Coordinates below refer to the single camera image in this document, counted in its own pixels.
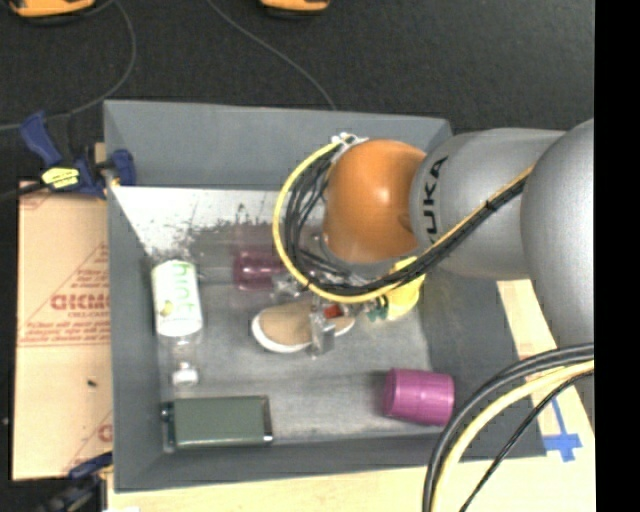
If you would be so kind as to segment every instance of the plastic bottle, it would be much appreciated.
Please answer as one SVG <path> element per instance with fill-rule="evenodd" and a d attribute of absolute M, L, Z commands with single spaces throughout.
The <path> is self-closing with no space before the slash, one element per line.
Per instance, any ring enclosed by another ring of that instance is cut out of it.
<path fill-rule="evenodd" d="M 200 380 L 196 345 L 203 320 L 196 266 L 181 259 L 155 264 L 151 270 L 156 334 L 171 357 L 175 387 L 194 386 Z"/>

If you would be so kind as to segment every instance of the purple cup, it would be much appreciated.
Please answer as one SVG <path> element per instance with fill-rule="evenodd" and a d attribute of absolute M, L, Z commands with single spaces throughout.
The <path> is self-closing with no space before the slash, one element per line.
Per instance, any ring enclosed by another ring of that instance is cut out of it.
<path fill-rule="evenodd" d="M 443 427 L 453 412 L 454 392 L 450 375 L 393 368 L 385 380 L 382 410 L 393 418 Z"/>
<path fill-rule="evenodd" d="M 285 267 L 280 258 L 268 249 L 243 249 L 233 261 L 233 282 L 241 290 L 268 290 L 273 287 L 272 276 Z"/>

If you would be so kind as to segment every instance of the beige shoe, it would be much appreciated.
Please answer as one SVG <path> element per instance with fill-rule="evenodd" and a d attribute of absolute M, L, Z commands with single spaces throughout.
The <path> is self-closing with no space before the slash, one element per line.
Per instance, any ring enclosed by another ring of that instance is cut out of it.
<path fill-rule="evenodd" d="M 311 297 L 263 309 L 251 322 L 255 339 L 267 350 L 280 353 L 298 352 L 311 344 Z M 348 332 L 355 318 L 334 316 L 335 305 L 325 307 L 325 317 L 336 326 L 335 335 Z"/>

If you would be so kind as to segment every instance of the black floor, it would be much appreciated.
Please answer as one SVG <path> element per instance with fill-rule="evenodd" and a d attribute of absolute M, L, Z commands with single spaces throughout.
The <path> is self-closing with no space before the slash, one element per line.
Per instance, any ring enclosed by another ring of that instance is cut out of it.
<path fill-rule="evenodd" d="M 324 15 L 305 20 L 270 18 L 254 0 L 120 0 L 95 16 L 46 27 L 24 23 L 0 3 L 0 192 L 40 170 L 12 129 L 34 111 L 79 109 L 50 126 L 72 148 L 101 139 L 99 102 L 89 105 L 127 71 L 129 26 L 136 58 L 113 97 L 334 104 L 444 117 L 458 133 L 565 130 L 594 116 L 595 0 L 335 0 Z M 15 203 L 0 204 L 0 216 L 0 510 L 19 512 L 66 483 L 9 481 Z"/>

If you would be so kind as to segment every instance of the cable bundle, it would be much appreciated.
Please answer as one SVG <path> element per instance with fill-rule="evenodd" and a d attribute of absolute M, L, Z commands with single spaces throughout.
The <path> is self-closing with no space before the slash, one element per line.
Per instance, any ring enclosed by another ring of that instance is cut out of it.
<path fill-rule="evenodd" d="M 467 510 L 489 477 L 544 407 L 564 389 L 579 379 L 593 375 L 594 371 L 594 345 L 588 343 L 550 350 L 530 357 L 515 363 L 485 383 L 455 413 L 431 454 L 424 483 L 423 511 L 442 510 L 442 488 L 446 485 L 453 466 L 461 459 L 478 432 L 500 412 L 536 391 L 554 386 L 554 389 L 524 418 L 516 432 L 498 453 L 474 491 L 466 499 L 460 509 L 461 512 Z M 514 384 L 540 372 L 546 373 L 513 387 Z M 479 406 L 496 394 L 499 395 L 498 398 L 478 412 Z"/>

